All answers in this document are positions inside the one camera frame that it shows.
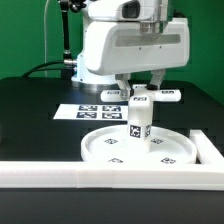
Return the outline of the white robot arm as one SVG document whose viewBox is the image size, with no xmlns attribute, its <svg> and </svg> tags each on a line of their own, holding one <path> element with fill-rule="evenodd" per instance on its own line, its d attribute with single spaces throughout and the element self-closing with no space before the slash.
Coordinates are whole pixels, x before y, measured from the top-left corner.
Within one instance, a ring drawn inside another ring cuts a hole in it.
<svg viewBox="0 0 224 224">
<path fill-rule="evenodd" d="M 189 54 L 188 20 L 172 0 L 87 0 L 72 80 L 93 90 L 117 84 L 126 100 L 132 73 L 149 71 L 149 88 L 157 90 L 166 70 L 186 65 Z"/>
</svg>

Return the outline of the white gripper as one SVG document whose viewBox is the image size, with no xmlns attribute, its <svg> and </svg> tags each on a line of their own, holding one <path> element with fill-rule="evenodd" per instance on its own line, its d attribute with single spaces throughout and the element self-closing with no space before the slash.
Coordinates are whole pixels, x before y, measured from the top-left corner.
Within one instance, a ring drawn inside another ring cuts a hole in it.
<svg viewBox="0 0 224 224">
<path fill-rule="evenodd" d="M 186 18 L 174 18 L 162 33 L 142 32 L 138 22 L 95 21 L 86 32 L 85 66 L 94 74 L 116 74 L 120 98 L 128 100 L 130 73 L 153 70 L 147 89 L 159 90 L 165 69 L 185 66 L 189 52 Z"/>
</svg>

